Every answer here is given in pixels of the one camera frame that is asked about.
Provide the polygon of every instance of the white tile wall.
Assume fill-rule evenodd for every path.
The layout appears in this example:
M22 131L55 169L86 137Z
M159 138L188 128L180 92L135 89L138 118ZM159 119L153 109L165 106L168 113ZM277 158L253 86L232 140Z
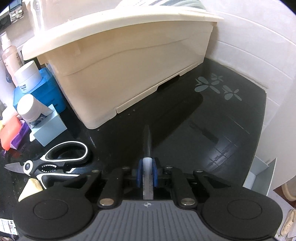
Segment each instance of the white tile wall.
M267 93L264 128L296 79L296 15L279 0L204 0L224 18L206 57L252 80Z

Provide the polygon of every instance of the glossy black table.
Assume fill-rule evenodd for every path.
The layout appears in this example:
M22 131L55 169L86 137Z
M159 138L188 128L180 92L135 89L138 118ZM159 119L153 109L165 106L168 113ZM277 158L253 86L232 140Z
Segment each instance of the glossy black table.
M258 144L265 102L260 87L205 59L97 129L87 129L68 108L61 113L68 130L46 147L26 136L18 150L0 154L0 218L12 218L12 207L29 178L9 172L5 164L34 160L60 142L79 140L93 155L75 172L110 173L116 167L133 166L142 157L145 124L151 129L153 156L161 165L186 173L203 169L243 185Z

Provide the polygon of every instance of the beige plastic storage bin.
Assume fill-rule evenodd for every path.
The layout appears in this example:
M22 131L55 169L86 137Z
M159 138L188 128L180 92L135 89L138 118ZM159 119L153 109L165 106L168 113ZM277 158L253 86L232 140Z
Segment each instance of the beige plastic storage bin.
M80 120L95 129L203 62L221 17L190 7L126 7L87 15L27 41Z

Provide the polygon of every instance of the scissors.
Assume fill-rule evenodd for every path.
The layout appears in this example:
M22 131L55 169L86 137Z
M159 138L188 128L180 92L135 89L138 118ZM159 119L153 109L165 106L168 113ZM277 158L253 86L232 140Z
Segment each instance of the scissors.
M78 158L59 158L65 151L82 150L82 156ZM88 161L90 151L87 146L79 141L67 141L60 143L48 152L46 152L38 160L28 160L22 166L19 162L6 164L7 170L18 173L25 173L28 176L35 177L47 189L53 185L54 181L65 181L79 174L71 173L75 168L68 172L64 172L66 167L78 166Z

